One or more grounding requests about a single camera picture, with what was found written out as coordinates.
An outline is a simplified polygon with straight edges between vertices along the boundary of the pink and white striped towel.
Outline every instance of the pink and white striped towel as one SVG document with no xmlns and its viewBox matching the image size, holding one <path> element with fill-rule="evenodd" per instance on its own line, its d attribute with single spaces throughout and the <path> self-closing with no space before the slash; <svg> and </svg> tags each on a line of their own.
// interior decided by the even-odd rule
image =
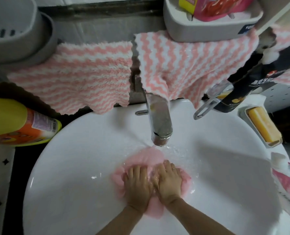
<svg viewBox="0 0 290 235">
<path fill-rule="evenodd" d="M 8 79 L 61 114 L 89 106 L 97 114 L 129 104 L 132 43 L 63 43 L 45 63 L 12 72 Z"/>
<path fill-rule="evenodd" d="M 265 50 L 262 62 L 264 64 L 272 63 L 279 58 L 279 51 L 290 46 L 290 29 L 278 25 L 272 26 L 276 35 L 276 45 Z M 290 69 L 273 80 L 276 83 L 290 85 Z"/>
<path fill-rule="evenodd" d="M 183 97 L 195 109 L 204 93 L 234 74 L 258 46 L 255 30 L 238 39 L 177 43 L 166 31 L 135 35 L 143 88 L 167 100 Z"/>
</svg>

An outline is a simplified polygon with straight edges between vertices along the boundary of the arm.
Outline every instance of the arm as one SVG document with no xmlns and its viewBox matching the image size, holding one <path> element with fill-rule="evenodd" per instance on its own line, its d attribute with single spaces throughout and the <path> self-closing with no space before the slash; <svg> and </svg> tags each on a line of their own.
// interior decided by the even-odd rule
<svg viewBox="0 0 290 235">
<path fill-rule="evenodd" d="M 183 225 L 190 235 L 234 235 L 212 218 L 181 199 L 182 177 L 173 163 L 164 161 L 158 166 L 153 183 L 160 201 Z"/>
<path fill-rule="evenodd" d="M 147 167 L 131 167 L 123 181 L 127 206 L 96 235 L 129 235 L 147 210 L 152 192 Z"/>
</svg>

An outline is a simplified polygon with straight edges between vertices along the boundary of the white sink basin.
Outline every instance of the white sink basin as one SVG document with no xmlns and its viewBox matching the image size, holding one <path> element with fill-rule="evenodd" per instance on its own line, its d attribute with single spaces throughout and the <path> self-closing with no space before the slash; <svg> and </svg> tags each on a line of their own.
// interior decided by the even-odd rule
<svg viewBox="0 0 290 235">
<path fill-rule="evenodd" d="M 86 114 L 47 145 L 25 192 L 25 235 L 94 235 L 124 207 L 110 173 L 136 151 L 152 146 L 145 104 Z M 160 148 L 193 179 L 185 200 L 236 235 L 272 234 L 280 214 L 277 192 L 265 161 L 267 150 L 234 114 L 211 111 L 193 120 L 188 100 L 171 103 L 173 134 Z M 186 234 L 165 210 L 156 220 L 143 216 L 132 234 Z"/>
</svg>

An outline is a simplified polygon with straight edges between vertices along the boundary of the blue label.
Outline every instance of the blue label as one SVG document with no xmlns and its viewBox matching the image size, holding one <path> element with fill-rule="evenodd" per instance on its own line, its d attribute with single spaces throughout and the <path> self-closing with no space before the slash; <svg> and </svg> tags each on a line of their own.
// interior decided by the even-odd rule
<svg viewBox="0 0 290 235">
<path fill-rule="evenodd" d="M 241 28 L 241 30 L 239 31 L 238 34 L 245 34 L 245 33 L 247 33 L 248 31 L 250 31 L 251 28 L 253 28 L 255 26 L 255 24 L 256 23 L 243 26 Z"/>
</svg>

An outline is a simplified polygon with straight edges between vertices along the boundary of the soap bar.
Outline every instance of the soap bar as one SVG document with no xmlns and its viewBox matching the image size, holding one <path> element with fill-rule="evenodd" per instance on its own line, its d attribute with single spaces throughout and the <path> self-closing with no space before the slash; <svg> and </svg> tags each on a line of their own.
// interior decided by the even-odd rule
<svg viewBox="0 0 290 235">
<path fill-rule="evenodd" d="M 263 107 L 250 109 L 248 115 L 266 142 L 275 142 L 281 139 L 280 131 Z"/>
</svg>

